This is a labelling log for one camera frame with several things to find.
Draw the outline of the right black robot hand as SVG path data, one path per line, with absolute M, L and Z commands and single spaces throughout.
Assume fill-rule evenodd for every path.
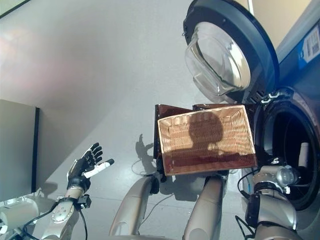
M 309 157 L 310 144 L 308 142 L 302 142 L 300 145 L 300 151 L 298 156 L 298 166 L 308 167 L 308 157 Z

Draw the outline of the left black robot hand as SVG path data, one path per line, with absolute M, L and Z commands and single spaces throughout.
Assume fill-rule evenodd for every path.
M 91 186 L 90 178 L 114 163 L 112 158 L 103 160 L 102 146 L 98 142 L 94 143 L 69 168 L 66 174 L 67 190 L 77 187 L 86 192 Z

